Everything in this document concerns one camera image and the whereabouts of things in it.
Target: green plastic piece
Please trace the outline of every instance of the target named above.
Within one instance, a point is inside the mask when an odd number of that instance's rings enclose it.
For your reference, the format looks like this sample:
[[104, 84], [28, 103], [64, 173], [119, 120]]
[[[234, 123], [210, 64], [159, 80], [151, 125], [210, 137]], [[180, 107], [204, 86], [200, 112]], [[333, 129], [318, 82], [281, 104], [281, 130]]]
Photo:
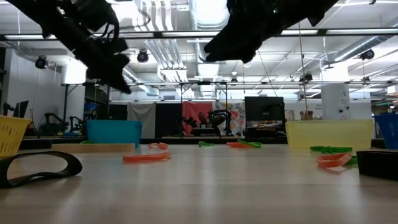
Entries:
[[238, 142], [243, 143], [247, 146], [252, 146], [252, 147], [258, 148], [258, 149], [262, 147], [261, 142], [247, 142], [247, 141], [243, 141], [241, 139], [238, 139]]
[[356, 156], [352, 156], [351, 159], [345, 165], [358, 165], [358, 159]]
[[331, 146], [311, 146], [311, 151], [321, 152], [322, 154], [352, 152], [352, 147], [331, 147]]
[[92, 142], [92, 141], [82, 141], [80, 144], [95, 144], [95, 142]]
[[205, 143], [204, 141], [199, 142], [199, 147], [210, 147], [210, 146], [214, 146], [214, 144], [213, 143]]

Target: black loop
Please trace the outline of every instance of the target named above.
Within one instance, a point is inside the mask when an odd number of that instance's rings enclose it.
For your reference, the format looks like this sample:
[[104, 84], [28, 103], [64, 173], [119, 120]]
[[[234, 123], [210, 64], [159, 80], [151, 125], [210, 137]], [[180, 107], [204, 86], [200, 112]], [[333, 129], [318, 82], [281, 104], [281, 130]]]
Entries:
[[[50, 155], [60, 157], [62, 159], [65, 159], [68, 165], [64, 170], [60, 172], [39, 172], [36, 174], [7, 179], [8, 168], [14, 160], [35, 155]], [[81, 162], [75, 156], [64, 152], [48, 151], [18, 154], [0, 160], [0, 189], [18, 187], [43, 180], [71, 177], [79, 174], [82, 169], [83, 166], [81, 165]]]

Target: red poster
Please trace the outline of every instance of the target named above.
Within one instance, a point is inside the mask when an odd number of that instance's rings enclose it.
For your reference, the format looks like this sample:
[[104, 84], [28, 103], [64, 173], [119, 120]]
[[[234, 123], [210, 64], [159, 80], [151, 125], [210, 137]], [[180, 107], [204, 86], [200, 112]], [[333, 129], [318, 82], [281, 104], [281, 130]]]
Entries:
[[[182, 104], [182, 116], [186, 117], [187, 119], [189, 119], [189, 117], [192, 117], [193, 119], [195, 119], [197, 121], [197, 124], [200, 124], [198, 114], [200, 112], [204, 112], [204, 114], [206, 115], [206, 118], [207, 118], [208, 112], [212, 109], [213, 109], [212, 103], [184, 102]], [[185, 128], [185, 135], [189, 135], [191, 133], [192, 127], [184, 122], [182, 125]]]

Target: white curtain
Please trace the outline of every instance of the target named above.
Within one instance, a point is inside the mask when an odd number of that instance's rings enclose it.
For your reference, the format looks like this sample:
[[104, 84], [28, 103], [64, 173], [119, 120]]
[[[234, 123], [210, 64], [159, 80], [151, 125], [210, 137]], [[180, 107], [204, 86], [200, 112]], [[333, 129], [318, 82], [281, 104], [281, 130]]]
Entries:
[[153, 139], [155, 138], [155, 118], [156, 117], [156, 103], [151, 104], [133, 104], [127, 105], [127, 120], [141, 121], [142, 132], [141, 138]]

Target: black tray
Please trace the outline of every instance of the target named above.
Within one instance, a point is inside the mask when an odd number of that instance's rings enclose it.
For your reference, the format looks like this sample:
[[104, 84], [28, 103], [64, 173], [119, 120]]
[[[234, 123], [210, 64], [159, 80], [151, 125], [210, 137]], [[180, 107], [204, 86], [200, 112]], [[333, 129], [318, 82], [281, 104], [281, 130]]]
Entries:
[[398, 180], [398, 151], [358, 151], [359, 173]]

